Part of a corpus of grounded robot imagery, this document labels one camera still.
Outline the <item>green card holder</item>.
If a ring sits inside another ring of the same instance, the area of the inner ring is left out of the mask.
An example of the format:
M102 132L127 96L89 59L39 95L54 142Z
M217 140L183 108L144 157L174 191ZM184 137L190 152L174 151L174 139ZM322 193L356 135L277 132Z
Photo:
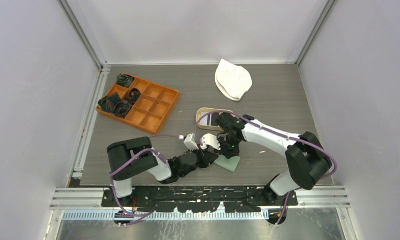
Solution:
M233 173L235 172L239 161L240 161L239 156L233 156L231 158L227 158L224 155L219 155L219 157L214 161L214 163Z

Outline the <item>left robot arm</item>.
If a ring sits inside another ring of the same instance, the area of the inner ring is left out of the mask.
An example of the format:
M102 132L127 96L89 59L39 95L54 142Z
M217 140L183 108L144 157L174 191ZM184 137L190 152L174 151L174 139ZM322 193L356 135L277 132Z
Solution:
M218 154L196 144L193 133L174 135L184 141L188 150L179 156L165 158L152 146L153 137L156 135L119 141L107 147L114 200L123 207L130 205L134 198L132 177L148 172L159 183L170 184L197 168L208 167L218 158Z

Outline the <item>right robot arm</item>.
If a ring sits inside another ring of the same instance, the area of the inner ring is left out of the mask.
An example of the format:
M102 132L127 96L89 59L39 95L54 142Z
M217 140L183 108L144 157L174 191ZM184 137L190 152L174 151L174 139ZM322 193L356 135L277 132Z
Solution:
M221 113L216 124L225 132L219 138L220 152L227 158L239 154L239 144L249 142L266 147L286 158L288 171L276 175L266 185L265 198L280 204L285 194L296 189L312 189L335 165L315 134L289 133L263 124L249 115L235 117Z

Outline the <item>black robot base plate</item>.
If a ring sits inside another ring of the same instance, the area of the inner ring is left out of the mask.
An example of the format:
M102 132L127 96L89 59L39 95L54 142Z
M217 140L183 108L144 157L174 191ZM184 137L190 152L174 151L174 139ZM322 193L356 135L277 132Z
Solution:
M232 186L135 186L131 195L119 200L129 210L139 212L185 213L215 212L223 204L226 213L258 212L261 207L280 208L283 204L298 204L293 192L288 197L271 197L267 188L260 185Z

